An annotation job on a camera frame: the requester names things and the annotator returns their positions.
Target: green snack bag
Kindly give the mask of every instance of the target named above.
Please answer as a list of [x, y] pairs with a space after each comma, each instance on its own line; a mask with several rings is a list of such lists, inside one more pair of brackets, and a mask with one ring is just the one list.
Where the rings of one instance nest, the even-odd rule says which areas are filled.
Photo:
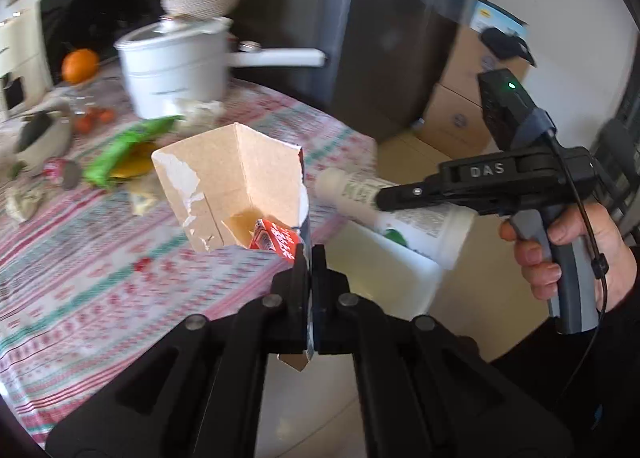
[[169, 132], [178, 118], [180, 115], [149, 119], [116, 135], [107, 149], [84, 171], [84, 180], [98, 187], [112, 187], [113, 182], [109, 174], [131, 148], [138, 143], [153, 141]]

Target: pot lid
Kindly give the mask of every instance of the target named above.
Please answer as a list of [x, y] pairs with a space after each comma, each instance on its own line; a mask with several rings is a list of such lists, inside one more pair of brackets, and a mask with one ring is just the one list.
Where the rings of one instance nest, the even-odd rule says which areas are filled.
[[179, 42], [198, 34], [218, 34], [227, 32], [231, 23], [229, 18], [190, 22], [179, 16], [163, 16], [160, 22], [121, 37], [115, 47], [118, 50], [138, 50], [164, 42]]

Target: brown cardboard box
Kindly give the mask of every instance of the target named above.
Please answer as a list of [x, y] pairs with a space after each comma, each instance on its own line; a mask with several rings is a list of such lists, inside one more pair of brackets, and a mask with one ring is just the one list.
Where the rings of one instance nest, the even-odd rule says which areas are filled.
[[418, 139], [452, 159], [479, 155], [491, 140], [475, 103], [437, 84], [423, 115]]
[[301, 148], [238, 123], [152, 155], [162, 188], [196, 252], [248, 247], [255, 221], [300, 224]]
[[508, 68], [518, 81], [522, 82], [529, 69], [529, 63], [523, 58], [499, 61], [482, 44], [476, 31], [460, 27], [440, 84], [480, 106], [482, 103], [477, 75], [499, 68]]

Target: hand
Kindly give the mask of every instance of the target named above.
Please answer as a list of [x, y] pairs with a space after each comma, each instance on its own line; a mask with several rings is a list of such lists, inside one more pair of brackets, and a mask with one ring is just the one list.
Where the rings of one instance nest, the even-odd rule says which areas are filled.
[[[631, 249], [622, 241], [618, 227], [607, 210], [599, 203], [585, 206], [591, 228], [596, 236], [598, 249], [607, 257], [607, 311], [622, 301], [633, 288], [638, 271], [636, 259]], [[516, 231], [508, 221], [500, 225], [500, 238], [516, 242], [513, 252], [518, 264], [522, 265], [522, 276], [529, 281], [531, 291], [537, 299], [547, 300], [558, 293], [558, 279], [562, 275], [560, 265], [542, 261], [542, 247], [535, 241], [517, 239]], [[586, 234], [584, 221], [577, 206], [569, 207], [547, 231], [549, 240], [555, 245], [566, 245], [578, 236]], [[602, 286], [595, 280], [596, 303], [602, 309]]]

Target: wall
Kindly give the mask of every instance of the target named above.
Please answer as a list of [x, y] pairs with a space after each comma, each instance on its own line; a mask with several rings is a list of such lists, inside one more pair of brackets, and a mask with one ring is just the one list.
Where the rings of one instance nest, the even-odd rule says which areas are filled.
[[489, 0], [529, 24], [524, 85], [565, 146], [593, 142], [618, 108], [638, 29], [622, 0]]

